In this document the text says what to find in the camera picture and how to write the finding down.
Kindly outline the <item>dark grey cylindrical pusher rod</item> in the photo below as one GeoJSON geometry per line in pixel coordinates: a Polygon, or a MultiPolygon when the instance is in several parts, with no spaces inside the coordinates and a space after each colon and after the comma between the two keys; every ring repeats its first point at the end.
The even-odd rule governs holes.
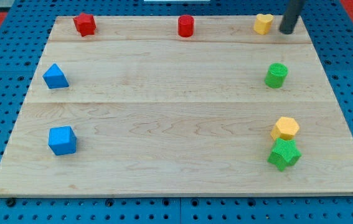
{"type": "Polygon", "coordinates": [[[304,4],[305,0],[289,0],[279,26],[279,31],[282,34],[293,33],[304,4]]]}

